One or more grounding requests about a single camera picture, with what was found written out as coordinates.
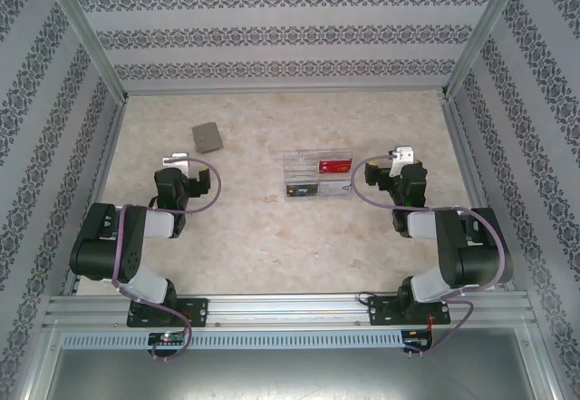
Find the grey card holder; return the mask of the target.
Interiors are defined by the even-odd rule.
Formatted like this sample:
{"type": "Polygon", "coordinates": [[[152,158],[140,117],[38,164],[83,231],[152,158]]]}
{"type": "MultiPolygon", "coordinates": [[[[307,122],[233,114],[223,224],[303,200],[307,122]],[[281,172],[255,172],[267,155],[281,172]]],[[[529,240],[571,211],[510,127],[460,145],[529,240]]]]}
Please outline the grey card holder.
{"type": "Polygon", "coordinates": [[[215,122],[206,122],[191,128],[197,153],[206,154],[223,148],[223,141],[215,122]]]}

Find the red VIP card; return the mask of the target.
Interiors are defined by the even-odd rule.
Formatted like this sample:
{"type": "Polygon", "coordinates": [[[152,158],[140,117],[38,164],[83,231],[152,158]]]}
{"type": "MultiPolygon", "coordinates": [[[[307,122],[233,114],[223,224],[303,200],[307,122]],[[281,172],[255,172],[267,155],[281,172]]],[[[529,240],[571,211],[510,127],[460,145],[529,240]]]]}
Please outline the red VIP card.
{"type": "Polygon", "coordinates": [[[330,159],[319,161],[320,174],[347,174],[352,169],[352,159],[330,159]]]}

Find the white silver card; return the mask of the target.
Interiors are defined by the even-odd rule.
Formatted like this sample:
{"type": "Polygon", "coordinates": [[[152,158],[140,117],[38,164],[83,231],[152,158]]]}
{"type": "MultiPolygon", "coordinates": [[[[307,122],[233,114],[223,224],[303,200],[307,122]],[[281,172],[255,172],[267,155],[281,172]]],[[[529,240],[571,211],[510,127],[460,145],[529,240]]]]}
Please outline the white silver card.
{"type": "Polygon", "coordinates": [[[346,197],[351,193],[348,180],[321,180],[318,183],[318,195],[323,197],[346,197]]]}

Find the clear acrylic card box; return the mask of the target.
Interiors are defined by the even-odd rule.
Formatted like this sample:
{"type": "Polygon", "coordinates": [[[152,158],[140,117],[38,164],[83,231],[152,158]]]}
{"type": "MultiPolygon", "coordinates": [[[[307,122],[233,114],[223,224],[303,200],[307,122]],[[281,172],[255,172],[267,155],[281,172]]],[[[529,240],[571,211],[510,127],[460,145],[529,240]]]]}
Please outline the clear acrylic card box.
{"type": "Polygon", "coordinates": [[[283,175],[284,175],[284,194],[285,199],[289,201],[298,200],[326,200],[326,199],[348,199],[352,194],[346,197],[323,197],[317,195],[313,197],[288,198],[285,193],[286,184],[296,183],[319,183],[321,180],[348,180],[351,182],[352,169],[347,174],[320,174],[318,167],[320,160],[330,159],[352,159],[353,152],[346,149],[330,150],[300,150],[286,151],[283,153],[283,175]]]}

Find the small circuit board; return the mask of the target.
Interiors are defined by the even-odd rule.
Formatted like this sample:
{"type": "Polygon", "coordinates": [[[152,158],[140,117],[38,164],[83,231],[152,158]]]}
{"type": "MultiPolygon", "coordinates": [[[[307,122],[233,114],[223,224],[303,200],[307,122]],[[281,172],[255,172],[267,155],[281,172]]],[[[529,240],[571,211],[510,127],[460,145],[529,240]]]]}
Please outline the small circuit board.
{"type": "Polygon", "coordinates": [[[404,348],[414,353],[424,353],[432,346],[433,335],[430,330],[403,330],[401,337],[404,348]]]}
{"type": "Polygon", "coordinates": [[[179,332],[150,333],[149,346],[183,346],[186,336],[179,332]]]}

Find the grey metal sheet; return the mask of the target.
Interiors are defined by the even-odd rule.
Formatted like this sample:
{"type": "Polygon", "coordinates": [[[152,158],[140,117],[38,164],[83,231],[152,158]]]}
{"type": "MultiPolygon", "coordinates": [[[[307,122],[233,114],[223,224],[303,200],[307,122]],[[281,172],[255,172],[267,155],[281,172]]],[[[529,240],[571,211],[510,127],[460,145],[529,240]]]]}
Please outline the grey metal sheet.
{"type": "Polygon", "coordinates": [[[43,336],[18,400],[566,400],[533,328],[465,329],[423,357],[395,348],[138,348],[43,336]]]}

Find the aluminium side rail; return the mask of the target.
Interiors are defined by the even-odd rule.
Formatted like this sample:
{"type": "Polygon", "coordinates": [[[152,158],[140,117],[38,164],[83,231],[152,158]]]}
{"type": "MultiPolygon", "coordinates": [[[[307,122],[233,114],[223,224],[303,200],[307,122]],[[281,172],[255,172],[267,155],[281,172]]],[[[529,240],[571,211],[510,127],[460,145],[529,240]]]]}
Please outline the aluminium side rail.
{"type": "Polygon", "coordinates": [[[440,99],[441,110],[458,162],[459,171],[472,208],[488,207],[488,199],[479,177],[476,162],[471,154],[468,138],[463,130],[453,102],[440,99]]]}
{"type": "MultiPolygon", "coordinates": [[[[82,225],[89,212],[91,205],[95,202],[98,202],[101,199],[102,194],[104,192],[104,187],[106,185],[106,181],[110,171],[112,157],[114,155],[114,151],[116,148],[128,100],[129,98],[126,97],[124,101],[116,107],[114,117],[111,119],[111,123],[109,125],[109,130],[107,131],[105,142],[101,148],[101,155],[98,162],[98,168],[96,169],[96,173],[94,174],[94,178],[92,180],[91,194],[90,197],[87,199],[84,209],[82,210],[82,215],[80,216],[79,221],[79,228],[77,229],[75,238],[78,238],[78,235],[82,229],[82,225]]],[[[59,296],[74,295],[78,288],[77,276],[74,273],[72,273],[70,268],[70,257],[71,256],[68,256],[66,259],[67,261],[66,270],[64,273],[64,279],[61,290],[58,293],[59,296]]]]}

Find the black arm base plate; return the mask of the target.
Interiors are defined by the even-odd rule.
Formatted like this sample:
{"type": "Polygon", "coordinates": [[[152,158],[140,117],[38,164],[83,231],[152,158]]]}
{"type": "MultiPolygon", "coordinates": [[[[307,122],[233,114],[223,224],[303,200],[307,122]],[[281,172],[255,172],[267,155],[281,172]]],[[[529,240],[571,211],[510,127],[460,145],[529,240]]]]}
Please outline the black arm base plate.
{"type": "Polygon", "coordinates": [[[372,326],[447,326],[449,308],[440,303],[403,302],[401,298],[374,296],[368,299],[372,326]]]}
{"type": "MultiPolygon", "coordinates": [[[[189,320],[193,327],[205,327],[208,300],[205,298],[178,298],[173,308],[189,320]]],[[[131,301],[126,324],[128,327],[184,327],[184,322],[167,311],[131,301]]]]}

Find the aluminium mounting rail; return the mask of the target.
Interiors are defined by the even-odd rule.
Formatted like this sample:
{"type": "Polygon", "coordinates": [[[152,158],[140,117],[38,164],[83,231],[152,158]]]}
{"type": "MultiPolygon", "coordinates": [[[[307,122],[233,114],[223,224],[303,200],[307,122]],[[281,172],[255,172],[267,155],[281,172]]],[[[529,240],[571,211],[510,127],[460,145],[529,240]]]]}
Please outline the aluminium mounting rail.
{"type": "MultiPolygon", "coordinates": [[[[368,309],[355,294],[208,295],[207,330],[371,329],[368,309]]],[[[464,325],[535,325],[527,293],[492,290],[467,296],[474,310],[464,325]]],[[[60,331],[121,331],[130,301],[121,295],[51,297],[42,328],[60,331]]]]}

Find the aluminium frame post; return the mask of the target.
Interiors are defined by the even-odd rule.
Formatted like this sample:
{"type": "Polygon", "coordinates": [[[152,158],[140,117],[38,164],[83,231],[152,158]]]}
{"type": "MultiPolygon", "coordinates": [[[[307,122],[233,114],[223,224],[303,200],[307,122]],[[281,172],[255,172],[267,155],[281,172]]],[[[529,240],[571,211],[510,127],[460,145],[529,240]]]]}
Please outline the aluminium frame post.
{"type": "Polygon", "coordinates": [[[86,13],[78,0],[56,0],[68,18],[74,32],[95,64],[100,77],[104,80],[116,103],[125,103],[125,91],[102,43],[94,31],[86,13]]]}
{"type": "Polygon", "coordinates": [[[478,57],[479,51],[487,41],[494,29],[502,10],[508,0],[489,0],[481,17],[479,18],[465,48],[451,71],[449,80],[439,93],[440,101],[446,102],[457,94],[469,69],[478,57]]]}

